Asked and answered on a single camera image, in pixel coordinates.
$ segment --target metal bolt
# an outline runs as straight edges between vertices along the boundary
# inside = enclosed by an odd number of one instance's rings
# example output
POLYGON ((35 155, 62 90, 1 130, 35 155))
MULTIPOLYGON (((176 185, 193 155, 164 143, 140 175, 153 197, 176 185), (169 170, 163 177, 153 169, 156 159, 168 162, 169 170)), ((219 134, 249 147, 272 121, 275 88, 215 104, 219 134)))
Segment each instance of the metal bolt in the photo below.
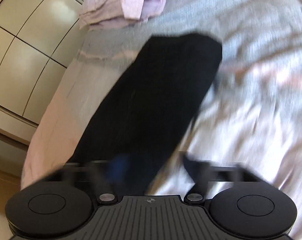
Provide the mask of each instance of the metal bolt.
POLYGON ((190 200, 190 201, 200 201, 203 199, 203 197, 200 195, 200 194, 197 194, 197 193, 192 193, 192 194, 189 194, 187 196, 187 199, 190 200))
POLYGON ((112 201, 115 199, 115 196, 113 194, 110 194, 110 193, 105 193, 105 194, 101 194, 99 199, 101 201, 112 201))

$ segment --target light pink fabric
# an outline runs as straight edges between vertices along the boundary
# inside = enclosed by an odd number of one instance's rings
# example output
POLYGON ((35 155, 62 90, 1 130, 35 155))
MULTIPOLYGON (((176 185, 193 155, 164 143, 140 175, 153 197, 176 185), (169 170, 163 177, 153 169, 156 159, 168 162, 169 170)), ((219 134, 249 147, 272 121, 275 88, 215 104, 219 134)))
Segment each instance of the light pink fabric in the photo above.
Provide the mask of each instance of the light pink fabric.
POLYGON ((80 27, 122 28, 160 15, 165 3, 166 0, 84 0, 80 27))

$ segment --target ribbed rubber surface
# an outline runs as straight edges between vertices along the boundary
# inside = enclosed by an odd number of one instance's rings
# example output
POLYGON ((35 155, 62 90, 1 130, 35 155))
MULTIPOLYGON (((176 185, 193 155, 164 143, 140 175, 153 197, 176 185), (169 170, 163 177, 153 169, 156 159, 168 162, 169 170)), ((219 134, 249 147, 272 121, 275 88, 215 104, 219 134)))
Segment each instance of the ribbed rubber surface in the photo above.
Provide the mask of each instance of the ribbed rubber surface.
MULTIPOLYGON (((125 196, 100 207, 92 220, 63 240, 236 240, 217 228, 201 207, 178 196, 125 196)), ((22 240, 14 236, 13 240, 22 240)), ((282 236, 278 240, 289 240, 282 236)))

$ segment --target crosshair logo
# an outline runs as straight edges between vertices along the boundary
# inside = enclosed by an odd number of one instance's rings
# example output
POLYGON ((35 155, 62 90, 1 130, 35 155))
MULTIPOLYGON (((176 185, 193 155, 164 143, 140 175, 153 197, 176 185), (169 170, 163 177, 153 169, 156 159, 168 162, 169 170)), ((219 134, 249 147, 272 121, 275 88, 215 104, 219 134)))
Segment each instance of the crosshair logo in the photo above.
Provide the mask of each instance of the crosshair logo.
POLYGON ((155 200, 154 198, 148 198, 147 201, 148 201, 149 203, 152 204, 152 203, 155 202, 156 200, 155 200))

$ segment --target round black pad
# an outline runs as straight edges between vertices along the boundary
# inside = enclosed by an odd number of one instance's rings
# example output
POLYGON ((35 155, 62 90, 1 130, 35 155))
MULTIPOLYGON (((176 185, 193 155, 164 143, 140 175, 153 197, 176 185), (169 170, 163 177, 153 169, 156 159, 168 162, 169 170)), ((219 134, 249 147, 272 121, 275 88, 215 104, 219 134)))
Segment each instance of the round black pad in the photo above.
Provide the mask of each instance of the round black pad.
POLYGON ((66 200, 55 194, 41 194, 29 201, 29 208, 38 214, 48 215, 59 212, 66 205, 66 200))
POLYGON ((63 182, 38 182, 6 205, 11 228, 29 237, 57 237, 84 224, 92 213, 89 196, 63 182))
POLYGON ((238 200, 237 205, 243 213, 255 217, 266 216, 274 210, 272 200, 259 195, 244 196, 238 200))
POLYGON ((220 192, 209 212, 226 231, 259 239, 285 233, 297 216, 294 202, 265 182, 245 182, 220 192))

